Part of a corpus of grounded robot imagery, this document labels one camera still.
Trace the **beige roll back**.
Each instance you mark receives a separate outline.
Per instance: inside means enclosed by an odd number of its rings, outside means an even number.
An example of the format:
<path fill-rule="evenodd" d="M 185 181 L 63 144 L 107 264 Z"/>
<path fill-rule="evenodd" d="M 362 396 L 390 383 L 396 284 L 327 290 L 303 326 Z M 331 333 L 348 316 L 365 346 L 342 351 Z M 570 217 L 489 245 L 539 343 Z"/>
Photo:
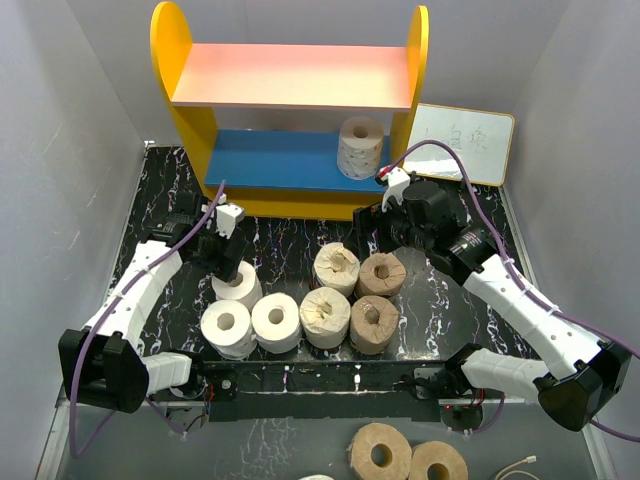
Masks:
<path fill-rule="evenodd" d="M 328 243 L 315 257 L 314 280 L 320 287 L 332 288 L 349 297 L 355 290 L 360 265 L 360 260 L 341 242 Z"/>

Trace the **patterned white paper roll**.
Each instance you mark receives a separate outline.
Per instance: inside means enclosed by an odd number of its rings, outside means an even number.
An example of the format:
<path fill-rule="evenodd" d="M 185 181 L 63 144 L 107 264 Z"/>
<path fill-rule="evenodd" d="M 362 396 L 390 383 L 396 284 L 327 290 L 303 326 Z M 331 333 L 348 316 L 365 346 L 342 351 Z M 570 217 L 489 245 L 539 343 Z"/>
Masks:
<path fill-rule="evenodd" d="M 337 166 L 350 179 L 368 179 L 379 169 L 383 146 L 380 122 L 367 116 L 348 118 L 339 132 Z"/>

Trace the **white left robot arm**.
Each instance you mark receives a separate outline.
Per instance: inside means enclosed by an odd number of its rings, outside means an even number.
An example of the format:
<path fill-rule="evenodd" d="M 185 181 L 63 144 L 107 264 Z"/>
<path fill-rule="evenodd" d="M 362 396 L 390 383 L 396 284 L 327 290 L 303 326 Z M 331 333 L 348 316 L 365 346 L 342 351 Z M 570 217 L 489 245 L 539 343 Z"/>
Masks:
<path fill-rule="evenodd" d="M 165 219 L 147 230 L 112 294 L 79 330 L 58 343 L 64 389 L 78 403 L 124 413 L 151 395 L 174 388 L 194 399 L 206 387 L 198 355 L 171 350 L 143 356 L 137 350 L 146 321 L 172 277 L 186 263 L 228 282 L 248 245 L 238 225 L 241 206 L 220 197 L 182 193 Z"/>

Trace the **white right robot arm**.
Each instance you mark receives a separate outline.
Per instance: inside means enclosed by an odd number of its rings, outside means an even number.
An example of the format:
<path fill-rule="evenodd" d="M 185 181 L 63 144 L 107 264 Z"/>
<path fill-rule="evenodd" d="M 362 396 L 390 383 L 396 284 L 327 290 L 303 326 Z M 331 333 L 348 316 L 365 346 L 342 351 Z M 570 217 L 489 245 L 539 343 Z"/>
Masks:
<path fill-rule="evenodd" d="M 571 325 L 514 267 L 488 229 L 456 215 L 437 183 L 416 181 L 356 209 L 350 242 L 364 250 L 370 236 L 383 253 L 400 247 L 423 252 L 432 267 L 483 300 L 538 355 L 527 360 L 468 345 L 446 363 L 453 394 L 502 391 L 538 403 L 557 424 L 579 431 L 621 389 L 631 352 Z"/>

